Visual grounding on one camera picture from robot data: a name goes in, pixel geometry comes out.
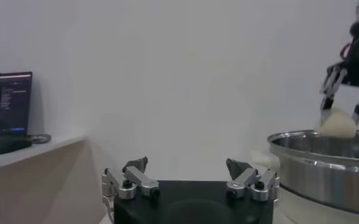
white shelf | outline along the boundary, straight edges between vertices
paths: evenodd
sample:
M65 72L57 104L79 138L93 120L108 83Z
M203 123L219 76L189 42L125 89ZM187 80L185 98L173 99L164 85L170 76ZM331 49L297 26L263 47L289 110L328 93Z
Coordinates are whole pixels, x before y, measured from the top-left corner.
M37 144L26 149L0 155L0 167L17 163L83 140L84 136L82 135L68 138L52 138L52 140L46 144Z

red wire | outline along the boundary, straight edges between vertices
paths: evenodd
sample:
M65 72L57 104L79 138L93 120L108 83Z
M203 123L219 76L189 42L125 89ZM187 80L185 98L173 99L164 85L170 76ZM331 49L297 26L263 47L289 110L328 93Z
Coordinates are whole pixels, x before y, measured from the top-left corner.
M348 44L346 44L343 48L342 48L342 50L341 50L341 52L340 52L340 57L344 60L344 59L346 59L346 57L347 57L347 55L346 55L346 50L348 49L348 50L350 50L350 47L351 47L351 43L348 43Z

white wall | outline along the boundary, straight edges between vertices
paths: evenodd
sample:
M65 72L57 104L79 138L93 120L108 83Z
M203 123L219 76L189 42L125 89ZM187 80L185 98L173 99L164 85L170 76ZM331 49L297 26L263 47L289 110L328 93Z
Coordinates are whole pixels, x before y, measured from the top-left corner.
M355 4L0 0L0 71L33 70L31 131L85 130L98 170L146 155L153 178L226 180L227 157L315 126Z

white dough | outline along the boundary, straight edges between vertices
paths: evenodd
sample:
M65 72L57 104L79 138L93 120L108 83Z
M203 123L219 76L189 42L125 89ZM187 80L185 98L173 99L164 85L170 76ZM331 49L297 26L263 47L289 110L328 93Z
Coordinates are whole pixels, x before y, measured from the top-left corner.
M339 108L332 108L330 115L316 131L324 136L354 138L357 125L349 114Z

laptop screen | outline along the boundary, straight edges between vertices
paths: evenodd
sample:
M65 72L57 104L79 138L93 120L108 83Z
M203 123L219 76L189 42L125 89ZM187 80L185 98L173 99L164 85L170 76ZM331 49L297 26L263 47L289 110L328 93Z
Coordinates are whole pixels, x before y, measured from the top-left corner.
M0 135L26 135L32 73L0 74Z

